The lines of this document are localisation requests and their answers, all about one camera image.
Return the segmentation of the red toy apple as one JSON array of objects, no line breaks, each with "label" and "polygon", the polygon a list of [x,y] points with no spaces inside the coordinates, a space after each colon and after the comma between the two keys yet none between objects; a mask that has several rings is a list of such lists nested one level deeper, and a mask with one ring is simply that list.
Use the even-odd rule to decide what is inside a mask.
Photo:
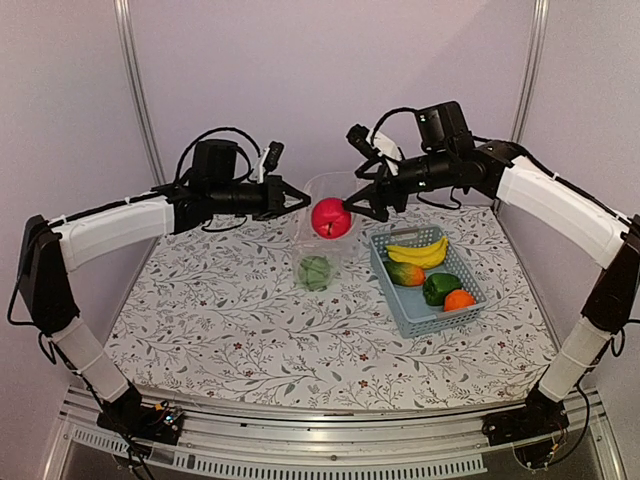
[{"label": "red toy apple", "polygon": [[343,200],[335,197],[320,200],[311,212],[313,231],[324,239],[337,239],[352,227],[352,215],[343,207]]}]

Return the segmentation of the clear zip top bag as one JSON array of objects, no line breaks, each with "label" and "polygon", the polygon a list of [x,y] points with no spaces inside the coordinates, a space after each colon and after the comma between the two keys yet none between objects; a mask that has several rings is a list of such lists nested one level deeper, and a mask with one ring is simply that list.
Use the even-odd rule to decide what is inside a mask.
[{"label": "clear zip top bag", "polygon": [[302,288],[326,289],[356,256],[360,221],[343,208],[343,201],[357,188],[349,172],[320,174],[306,183],[303,192],[311,203],[290,224],[293,274]]}]

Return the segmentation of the green toy cabbage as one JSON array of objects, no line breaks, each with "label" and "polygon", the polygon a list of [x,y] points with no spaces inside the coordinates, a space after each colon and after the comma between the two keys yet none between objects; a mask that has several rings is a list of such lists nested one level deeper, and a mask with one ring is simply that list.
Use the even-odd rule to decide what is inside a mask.
[{"label": "green toy cabbage", "polygon": [[332,265],[325,256],[303,257],[297,269],[297,281],[309,291],[324,290],[332,278]]}]

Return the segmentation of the orange green toy mango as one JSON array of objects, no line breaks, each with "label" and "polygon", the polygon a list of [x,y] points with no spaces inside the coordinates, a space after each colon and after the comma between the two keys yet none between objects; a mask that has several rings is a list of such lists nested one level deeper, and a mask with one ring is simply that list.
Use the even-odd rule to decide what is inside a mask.
[{"label": "orange green toy mango", "polygon": [[387,260],[383,262],[383,266],[394,285],[418,287],[422,286],[426,280],[424,270],[411,263]]}]

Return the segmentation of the blue perforated plastic basket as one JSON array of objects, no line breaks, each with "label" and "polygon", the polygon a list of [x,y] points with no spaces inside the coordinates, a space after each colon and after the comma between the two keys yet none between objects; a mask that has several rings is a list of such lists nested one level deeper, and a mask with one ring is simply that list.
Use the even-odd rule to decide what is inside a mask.
[{"label": "blue perforated plastic basket", "polygon": [[393,230],[373,234],[370,237],[371,266],[378,277],[381,290],[400,334],[404,338],[413,338],[469,323],[476,319],[481,309],[487,304],[487,297],[483,289],[450,242],[444,263],[433,269],[423,269],[426,279],[433,273],[456,275],[461,280],[461,289],[474,296],[476,300],[474,306],[445,312],[443,306],[432,307],[426,304],[422,294],[423,285],[403,287],[391,282],[383,266],[384,261],[391,260],[386,251],[387,245],[426,247],[442,237],[447,237],[447,235],[435,225]]}]

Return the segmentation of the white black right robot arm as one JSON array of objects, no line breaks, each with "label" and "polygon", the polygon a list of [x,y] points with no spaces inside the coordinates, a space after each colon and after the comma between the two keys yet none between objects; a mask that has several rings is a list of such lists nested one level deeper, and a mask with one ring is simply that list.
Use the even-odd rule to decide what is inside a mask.
[{"label": "white black right robot arm", "polygon": [[577,324],[518,412],[517,427],[537,436],[631,319],[639,288],[639,219],[614,211],[552,173],[523,146],[474,135],[456,101],[407,111],[421,138],[423,153],[417,157],[404,158],[380,134],[382,120],[373,128],[349,129],[347,141],[366,160],[356,175],[369,183],[345,201],[347,210],[384,222],[390,209],[402,212],[412,194],[474,189],[531,214],[601,268]]}]

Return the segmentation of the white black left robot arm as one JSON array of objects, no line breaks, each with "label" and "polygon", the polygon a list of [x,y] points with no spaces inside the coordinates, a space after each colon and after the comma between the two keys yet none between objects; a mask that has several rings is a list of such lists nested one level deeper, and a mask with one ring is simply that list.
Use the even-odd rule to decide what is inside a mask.
[{"label": "white black left robot arm", "polygon": [[293,279],[304,212],[213,233],[161,236],[152,258],[126,266],[119,252],[68,259],[57,224],[19,266],[26,291],[44,290],[38,319],[77,316],[77,300],[124,304],[113,329],[88,322],[105,369],[146,394],[202,409],[211,402],[290,408],[393,409],[402,394],[384,362],[390,315],[365,262],[364,238],[327,291]]}]

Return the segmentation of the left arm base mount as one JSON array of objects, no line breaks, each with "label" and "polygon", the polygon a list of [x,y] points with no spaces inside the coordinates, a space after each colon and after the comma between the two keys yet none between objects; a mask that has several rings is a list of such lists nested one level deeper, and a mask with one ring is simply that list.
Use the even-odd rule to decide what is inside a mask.
[{"label": "left arm base mount", "polygon": [[97,425],[105,430],[167,445],[177,445],[184,424],[184,410],[162,401],[144,405],[139,395],[104,402]]}]

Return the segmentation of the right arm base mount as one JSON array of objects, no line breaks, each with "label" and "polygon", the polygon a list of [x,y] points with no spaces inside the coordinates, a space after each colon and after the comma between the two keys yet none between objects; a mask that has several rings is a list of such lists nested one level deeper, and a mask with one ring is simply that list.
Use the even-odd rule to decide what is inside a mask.
[{"label": "right arm base mount", "polygon": [[523,406],[486,415],[481,431],[495,446],[551,434],[568,426],[564,403],[549,399],[535,385]]}]

